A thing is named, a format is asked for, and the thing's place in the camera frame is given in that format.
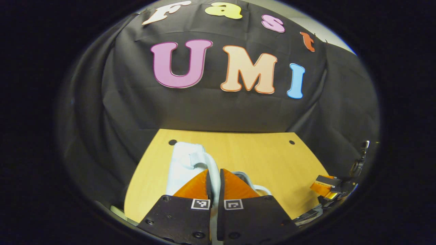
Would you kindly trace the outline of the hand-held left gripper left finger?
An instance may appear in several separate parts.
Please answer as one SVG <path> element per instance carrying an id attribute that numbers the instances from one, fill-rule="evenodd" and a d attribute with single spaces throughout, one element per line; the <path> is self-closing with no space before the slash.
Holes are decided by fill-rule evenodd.
<path id="1" fill-rule="evenodd" d="M 206 169 L 173 195 L 162 195 L 138 228 L 181 245 L 209 245 L 212 188 Z"/>

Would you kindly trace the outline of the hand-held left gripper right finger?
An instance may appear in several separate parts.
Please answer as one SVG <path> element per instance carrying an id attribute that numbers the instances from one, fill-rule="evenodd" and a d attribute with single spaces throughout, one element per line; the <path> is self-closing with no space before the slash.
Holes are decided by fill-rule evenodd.
<path id="1" fill-rule="evenodd" d="M 224 245 L 278 245 L 299 228 L 272 195 L 261 196 L 232 172 L 220 170 L 217 239 Z"/>

